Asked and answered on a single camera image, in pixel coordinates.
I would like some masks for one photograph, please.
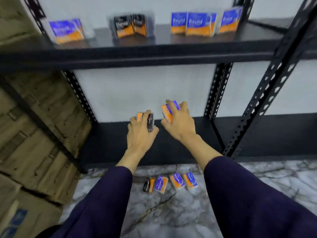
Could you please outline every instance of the person's right hand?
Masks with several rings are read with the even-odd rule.
[[[167,99],[166,103],[172,111],[173,120],[169,123],[167,119],[164,118],[162,119],[161,124],[170,133],[170,135],[183,143],[186,137],[196,134],[195,122],[189,114],[187,102],[184,101],[180,104],[180,110],[176,109],[171,100]]]

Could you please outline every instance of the small package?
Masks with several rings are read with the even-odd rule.
[[[154,15],[133,14],[133,29],[142,36],[154,36]]]
[[[172,12],[171,33],[182,34],[186,31],[187,12]]]
[[[197,184],[197,182],[195,180],[195,177],[194,177],[192,172],[184,174],[183,177],[184,177],[184,181],[185,181],[186,187],[188,189],[191,189],[191,188],[194,188],[194,187],[198,186],[198,184]]]
[[[234,7],[224,11],[218,33],[235,32],[238,28],[243,7]]]
[[[58,44],[85,39],[79,18],[50,21],[49,24]]]
[[[134,35],[132,15],[114,16],[109,19],[109,27],[114,38]]]
[[[161,194],[164,194],[168,178],[165,176],[158,176],[154,189]]]
[[[217,13],[189,12],[187,16],[186,35],[211,37],[215,32]]]
[[[143,192],[153,193],[154,183],[155,183],[154,178],[148,178],[148,180],[144,183]]]
[[[176,190],[186,186],[184,180],[182,179],[179,173],[171,175],[170,180],[172,181],[172,184]]]
[[[142,121],[142,117],[143,117],[144,113],[137,113],[137,122],[141,122]],[[152,132],[154,129],[154,114],[150,113],[149,116],[147,117],[147,130],[149,132]]]
[[[180,107],[179,107],[179,105],[177,104],[177,102],[176,102],[176,101],[173,101],[173,103],[174,103],[176,109],[177,109],[177,110],[180,110]],[[171,108],[169,107],[168,104],[162,105],[162,113],[163,113],[163,116],[167,119],[167,121],[168,121],[169,123],[171,123],[172,120],[173,120],[173,114],[172,114],[172,110],[171,110]]]

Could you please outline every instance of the marble floor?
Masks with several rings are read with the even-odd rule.
[[[317,160],[240,163],[260,180],[283,192],[317,215]],[[60,222],[98,182],[105,170],[91,169],[82,176],[71,204],[64,208]],[[193,172],[198,189],[176,192],[171,182],[165,193],[142,192],[146,177]],[[220,238],[222,234],[209,202],[204,177],[196,164],[138,167],[125,220],[124,238],[199,237]]]

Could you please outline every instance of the sleeve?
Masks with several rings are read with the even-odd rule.
[[[128,168],[110,168],[51,237],[120,237],[131,187]]]
[[[208,196],[224,238],[315,237],[317,217],[228,157],[205,170]]]

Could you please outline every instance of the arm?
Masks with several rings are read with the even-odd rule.
[[[147,117],[151,111],[144,113]],[[73,209],[52,238],[119,237],[132,186],[132,174],[159,131],[149,133],[147,119],[128,124],[127,150],[116,167],[109,168],[87,196]]]
[[[317,217],[266,185],[251,172],[206,144],[196,134],[186,102],[173,107],[173,121],[162,125],[179,140],[204,170],[208,196],[224,238],[314,237]]]

